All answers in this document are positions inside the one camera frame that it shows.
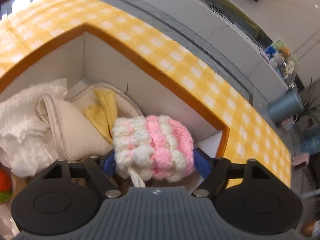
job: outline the pink and white knitted bag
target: pink and white knitted bag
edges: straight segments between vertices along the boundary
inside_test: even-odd
[[[116,172],[135,187],[151,178],[176,182],[194,170],[192,137],[169,116],[118,118],[112,132]]]

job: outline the orange object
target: orange object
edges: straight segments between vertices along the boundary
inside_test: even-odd
[[[0,169],[0,192],[9,191],[10,188],[11,182],[8,173]]]

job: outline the gray bucket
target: gray bucket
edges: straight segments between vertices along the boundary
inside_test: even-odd
[[[296,90],[289,90],[283,97],[268,106],[268,112],[274,123],[299,114],[303,111],[303,102]]]

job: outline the folded cloth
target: folded cloth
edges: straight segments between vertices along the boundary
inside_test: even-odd
[[[50,127],[36,115],[42,94],[64,99],[67,80],[30,86],[0,103],[0,161],[19,177],[34,176],[58,159]]]
[[[112,132],[116,172],[135,187],[151,178],[176,182],[194,171],[192,137],[169,116],[118,118]]]
[[[97,89],[93,92],[99,104],[89,106],[84,115],[99,133],[112,144],[111,131],[118,117],[116,93],[114,91]]]
[[[117,117],[132,118],[142,115],[139,107],[128,96],[106,83],[93,84],[69,101],[84,113],[111,144],[111,131]]]
[[[90,155],[105,155],[112,146],[70,102],[42,95],[36,110],[50,126],[59,157],[74,162]]]

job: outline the yellow and white gingham pattern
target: yellow and white gingham pattern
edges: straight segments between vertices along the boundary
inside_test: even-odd
[[[290,186],[288,149],[237,91],[168,36],[101,1],[41,0],[1,21],[0,77],[42,44],[83,23],[116,37],[222,119],[230,127],[225,158],[234,163],[255,158]]]

